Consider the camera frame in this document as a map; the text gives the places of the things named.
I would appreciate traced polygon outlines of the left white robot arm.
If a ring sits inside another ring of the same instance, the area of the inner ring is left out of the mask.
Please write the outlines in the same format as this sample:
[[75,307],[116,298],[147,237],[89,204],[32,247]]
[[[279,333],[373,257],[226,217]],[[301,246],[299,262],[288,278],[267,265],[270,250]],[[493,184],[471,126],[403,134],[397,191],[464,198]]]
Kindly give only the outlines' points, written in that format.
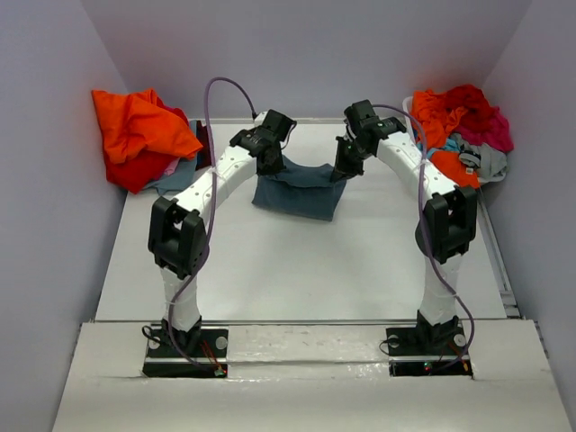
[[148,250],[164,284],[162,329],[170,347],[186,359],[201,338],[197,275],[208,260],[215,212],[247,180],[285,169],[282,146],[296,125],[277,111],[260,113],[254,126],[234,135],[214,165],[192,185],[152,205]]

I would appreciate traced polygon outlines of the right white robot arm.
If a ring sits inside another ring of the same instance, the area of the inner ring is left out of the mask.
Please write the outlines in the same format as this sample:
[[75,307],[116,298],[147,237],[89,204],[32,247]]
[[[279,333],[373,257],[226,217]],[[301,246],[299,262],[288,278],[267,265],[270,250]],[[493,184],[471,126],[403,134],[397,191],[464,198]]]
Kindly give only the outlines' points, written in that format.
[[388,328],[385,344],[392,356],[437,356],[449,343],[464,341],[457,316],[456,291],[464,255],[476,237],[477,193],[460,186],[428,159],[424,133],[412,138],[397,118],[381,118],[368,100],[344,110],[346,133],[337,138],[334,183],[364,172],[368,158],[390,168],[416,196],[415,240],[425,260],[425,283],[412,327]]

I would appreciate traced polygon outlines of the blue-grey t shirt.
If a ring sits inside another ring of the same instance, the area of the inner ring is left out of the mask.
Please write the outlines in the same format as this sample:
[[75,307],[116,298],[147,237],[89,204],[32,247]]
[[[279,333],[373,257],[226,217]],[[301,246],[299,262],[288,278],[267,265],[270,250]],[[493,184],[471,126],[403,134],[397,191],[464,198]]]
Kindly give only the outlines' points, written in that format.
[[260,175],[252,204],[318,221],[332,221],[347,181],[331,181],[333,166],[301,166],[284,157],[285,169],[275,175]]

